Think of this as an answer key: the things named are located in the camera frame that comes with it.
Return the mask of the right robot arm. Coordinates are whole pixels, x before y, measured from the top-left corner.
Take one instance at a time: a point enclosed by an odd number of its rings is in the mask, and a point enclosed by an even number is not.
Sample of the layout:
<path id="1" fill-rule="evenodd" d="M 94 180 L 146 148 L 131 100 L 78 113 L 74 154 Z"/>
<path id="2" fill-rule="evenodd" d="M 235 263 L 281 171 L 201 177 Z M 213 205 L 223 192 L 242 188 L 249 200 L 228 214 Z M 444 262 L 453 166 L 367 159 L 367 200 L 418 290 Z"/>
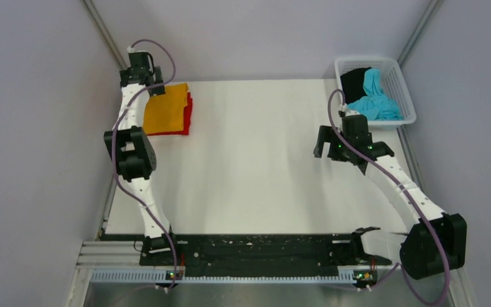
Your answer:
<path id="1" fill-rule="evenodd" d="M 348 162 L 384 195 L 405 226 L 404 233 L 376 226 L 358 228 L 352 234 L 349 254 L 359 264 L 380 256 L 402 265 L 415 280 L 427 278 L 465 264 L 467 223 L 460 214 L 448 214 L 427 197 L 404 172 L 394 151 L 383 141 L 374 141 L 366 117 L 360 114 L 342 118 L 334 129 L 322 125 L 313 155 Z"/>

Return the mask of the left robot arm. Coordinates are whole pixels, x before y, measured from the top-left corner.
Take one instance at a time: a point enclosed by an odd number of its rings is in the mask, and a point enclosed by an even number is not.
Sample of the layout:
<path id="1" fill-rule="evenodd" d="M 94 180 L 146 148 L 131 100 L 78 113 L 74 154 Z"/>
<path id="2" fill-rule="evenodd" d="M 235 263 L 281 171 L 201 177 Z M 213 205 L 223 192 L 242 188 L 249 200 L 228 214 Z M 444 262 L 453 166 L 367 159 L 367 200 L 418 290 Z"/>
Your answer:
<path id="1" fill-rule="evenodd" d="M 136 201 L 144 223 L 143 253 L 164 264 L 179 257 L 171 224 L 155 197 L 155 150 L 143 129 L 148 101 L 165 92 L 160 67 L 146 51 L 129 50 L 130 66 L 120 71 L 122 101 L 118 119 L 104 134 L 118 187 Z"/>

